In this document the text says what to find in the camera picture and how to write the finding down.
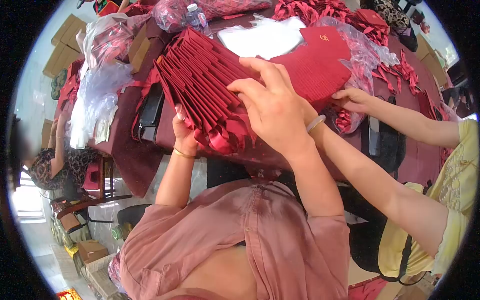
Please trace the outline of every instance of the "hand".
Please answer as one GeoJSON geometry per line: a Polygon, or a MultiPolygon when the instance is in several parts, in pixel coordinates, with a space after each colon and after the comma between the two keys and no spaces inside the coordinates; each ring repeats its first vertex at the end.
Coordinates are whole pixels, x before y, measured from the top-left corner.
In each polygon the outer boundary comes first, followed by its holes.
{"type": "Polygon", "coordinates": [[[175,105],[177,115],[173,117],[173,132],[175,133],[175,149],[186,155],[197,155],[198,142],[193,136],[193,130],[185,123],[187,114],[181,104],[175,105]]]}
{"type": "Polygon", "coordinates": [[[58,123],[59,123],[58,119],[53,121],[52,128],[50,129],[50,135],[55,135],[56,134],[58,123]]]}
{"type": "Polygon", "coordinates": [[[448,120],[452,122],[458,122],[459,120],[462,120],[453,109],[451,109],[447,104],[445,104],[443,101],[440,101],[440,106],[444,109],[445,113],[447,113],[448,120]]]}
{"type": "Polygon", "coordinates": [[[313,142],[307,134],[300,97],[284,66],[256,58],[240,58],[241,65],[260,72],[266,87],[252,78],[235,80],[227,88],[239,92],[253,131],[287,160],[298,157],[313,142]]]}
{"type": "Polygon", "coordinates": [[[346,110],[368,114],[370,111],[370,103],[372,99],[366,92],[358,88],[348,88],[338,91],[332,95],[334,99],[332,102],[346,110]]]}
{"type": "Polygon", "coordinates": [[[67,121],[70,119],[69,114],[66,111],[63,111],[57,121],[57,130],[56,130],[56,135],[57,137],[63,137],[65,135],[65,124],[67,121]]]}

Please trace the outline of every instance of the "water bottle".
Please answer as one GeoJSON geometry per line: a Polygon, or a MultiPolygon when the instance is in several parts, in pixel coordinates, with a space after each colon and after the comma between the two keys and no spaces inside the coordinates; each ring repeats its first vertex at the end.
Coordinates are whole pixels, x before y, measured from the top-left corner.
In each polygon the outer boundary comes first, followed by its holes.
{"type": "Polygon", "coordinates": [[[198,7],[195,3],[187,6],[187,22],[192,26],[192,28],[198,32],[203,33],[209,38],[213,38],[212,31],[208,27],[207,18],[202,8],[198,7]]]}

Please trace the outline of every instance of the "red envelope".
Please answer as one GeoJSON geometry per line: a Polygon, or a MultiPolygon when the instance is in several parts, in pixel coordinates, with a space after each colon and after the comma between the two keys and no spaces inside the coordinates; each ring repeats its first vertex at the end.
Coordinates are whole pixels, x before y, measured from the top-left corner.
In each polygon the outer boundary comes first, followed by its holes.
{"type": "Polygon", "coordinates": [[[306,27],[300,29],[300,33],[309,47],[318,47],[317,55],[320,56],[320,60],[326,58],[350,60],[350,48],[335,27],[306,27]]]}
{"type": "Polygon", "coordinates": [[[385,22],[385,20],[375,11],[367,9],[357,9],[355,11],[355,14],[361,20],[373,24],[376,27],[388,28],[388,24],[385,22]]]}
{"type": "Polygon", "coordinates": [[[324,42],[326,41],[319,38],[312,39],[307,46],[270,60],[285,66],[295,91],[307,101],[315,103],[316,108],[324,107],[331,94],[338,91],[351,76],[350,70],[338,61],[345,59],[345,53],[339,52],[339,57],[334,57],[334,54],[319,55],[322,53],[322,47],[325,47],[324,42]]]}
{"type": "Polygon", "coordinates": [[[246,110],[227,89],[234,80],[251,77],[252,72],[240,65],[238,56],[189,28],[167,46],[155,66],[167,101],[184,105],[201,147],[230,154],[245,147],[247,135],[254,143],[256,135],[246,110]]]}

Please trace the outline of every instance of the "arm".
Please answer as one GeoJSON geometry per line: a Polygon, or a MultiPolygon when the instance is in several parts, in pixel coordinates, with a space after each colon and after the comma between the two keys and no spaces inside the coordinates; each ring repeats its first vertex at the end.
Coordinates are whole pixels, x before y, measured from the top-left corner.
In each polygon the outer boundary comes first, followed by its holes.
{"type": "Polygon", "coordinates": [[[444,109],[450,121],[460,122],[462,120],[462,118],[455,113],[455,110],[453,110],[450,106],[448,106],[444,102],[440,102],[440,106],[444,109]]]}
{"type": "Polygon", "coordinates": [[[197,141],[193,137],[193,130],[185,125],[185,113],[181,106],[176,106],[177,116],[173,118],[173,131],[175,133],[175,149],[186,156],[176,152],[172,153],[167,170],[162,178],[155,197],[155,204],[184,208],[190,195],[193,163],[197,154],[197,141]]]}
{"type": "Polygon", "coordinates": [[[50,129],[50,138],[48,139],[48,146],[47,148],[53,149],[55,148],[55,136],[57,133],[57,126],[58,120],[53,121],[52,128],[50,129]]]}
{"type": "Polygon", "coordinates": [[[288,162],[295,174],[295,183],[309,216],[343,216],[340,193],[313,141],[288,162]]]}
{"type": "Polygon", "coordinates": [[[421,113],[390,104],[359,89],[346,89],[332,95],[336,104],[366,113],[412,139],[429,145],[455,149],[459,141],[458,123],[435,121],[421,113]]]}
{"type": "Polygon", "coordinates": [[[338,188],[308,136],[287,70],[254,58],[240,58],[240,64],[260,72],[265,86],[240,79],[228,86],[239,92],[248,111],[252,129],[292,166],[303,205],[310,216],[343,216],[338,188]]]}
{"type": "Polygon", "coordinates": [[[54,178],[63,168],[65,163],[63,148],[63,139],[65,137],[65,124],[67,123],[67,115],[62,113],[59,117],[56,134],[55,134],[55,157],[50,161],[51,173],[50,178],[54,178]]]}
{"type": "Polygon", "coordinates": [[[121,12],[121,11],[124,10],[129,4],[130,4],[130,0],[122,0],[122,1],[121,1],[121,4],[120,4],[120,7],[119,7],[119,10],[118,10],[117,12],[121,12]]]}
{"type": "Polygon", "coordinates": [[[48,139],[48,146],[47,148],[53,149],[55,148],[55,134],[51,134],[50,138],[48,139]]]}
{"type": "Polygon", "coordinates": [[[397,182],[325,124],[311,132],[320,151],[373,206],[410,234],[432,257],[445,231],[448,209],[397,182]]]}

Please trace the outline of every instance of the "leopard print top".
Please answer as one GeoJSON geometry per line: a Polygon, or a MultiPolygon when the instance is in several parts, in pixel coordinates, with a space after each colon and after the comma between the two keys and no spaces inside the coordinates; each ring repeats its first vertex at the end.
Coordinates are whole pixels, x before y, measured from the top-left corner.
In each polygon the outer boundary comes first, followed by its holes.
{"type": "Polygon", "coordinates": [[[373,4],[374,10],[389,26],[405,29],[408,27],[410,20],[398,5],[390,0],[373,0],[373,4]]]}
{"type": "Polygon", "coordinates": [[[33,183],[43,190],[62,189],[69,174],[72,175],[73,183],[77,188],[81,187],[85,181],[85,174],[88,165],[96,157],[96,151],[90,147],[85,149],[70,148],[69,140],[64,140],[65,163],[62,170],[51,178],[51,163],[55,157],[55,149],[42,148],[36,156],[35,162],[28,169],[33,183]]]}

